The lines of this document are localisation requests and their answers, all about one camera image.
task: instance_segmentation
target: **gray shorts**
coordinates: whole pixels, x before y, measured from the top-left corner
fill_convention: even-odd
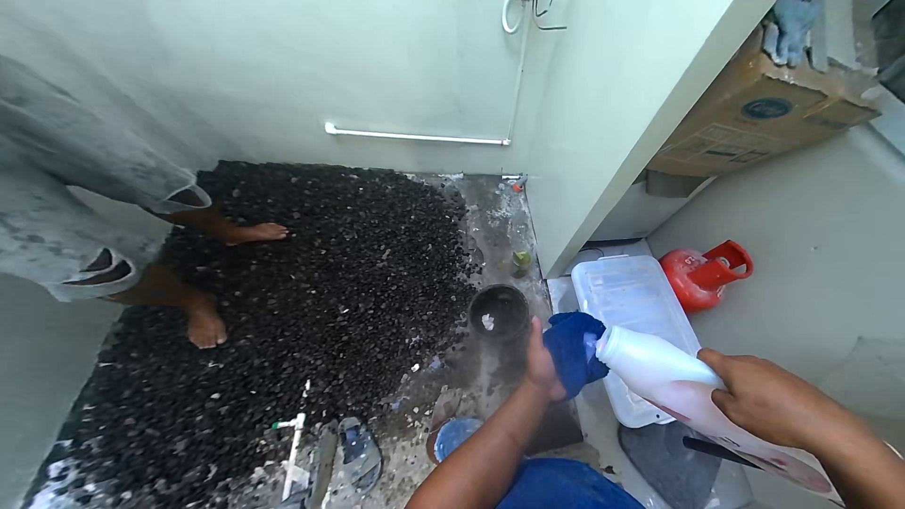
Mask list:
[[[0,272],[39,283],[65,302],[128,289],[154,259],[156,243],[118,229],[67,186],[159,214],[211,205],[192,171],[0,56]],[[187,189],[200,206],[170,199]],[[124,266],[128,272],[115,281],[71,284]]]

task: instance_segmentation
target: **black pebble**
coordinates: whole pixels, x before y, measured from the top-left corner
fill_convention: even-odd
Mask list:
[[[178,309],[124,311],[99,355],[109,365],[94,370],[64,428],[80,461],[72,489],[86,477],[115,486],[108,495],[163,482],[172,490],[155,494],[161,507],[225,500],[226,479],[288,455],[285,441],[260,444],[282,437],[271,423],[300,411],[312,423],[379,416],[413,364],[457,341],[474,290],[456,274],[478,268],[450,219],[464,217],[458,192],[451,200],[392,171],[319,165],[222,161],[198,180],[238,223],[276,222],[291,236],[227,247],[174,229],[163,261],[228,299],[229,340],[200,351]]]

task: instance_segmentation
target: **man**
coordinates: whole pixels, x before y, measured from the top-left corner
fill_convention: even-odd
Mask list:
[[[582,334],[570,341],[581,345]],[[905,462],[852,412],[768,360],[709,349],[698,357],[728,388],[713,391],[717,407],[757,437],[816,456],[846,507],[905,507]],[[580,462],[523,458],[549,404],[567,394],[557,365],[535,317],[518,388],[442,460],[407,507],[641,508],[621,487]]]
[[[226,341],[213,296],[154,264],[150,239],[117,229],[66,186],[197,226],[227,245],[287,235],[274,223],[234,225],[212,209],[194,173],[153,143],[0,56],[0,272],[35,281],[65,302],[178,306],[198,348]]]

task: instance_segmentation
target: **white powder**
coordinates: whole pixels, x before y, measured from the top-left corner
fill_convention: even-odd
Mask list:
[[[481,323],[484,324],[484,329],[487,329],[488,331],[493,330],[493,317],[490,313],[487,313],[481,317]]]

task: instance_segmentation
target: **white plastic bottle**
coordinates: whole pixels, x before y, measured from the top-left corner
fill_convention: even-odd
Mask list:
[[[710,393],[725,386],[704,362],[663,338],[618,326],[606,329],[595,351],[629,389],[676,420],[770,473],[842,501],[817,458],[801,449],[761,440],[719,411]]]

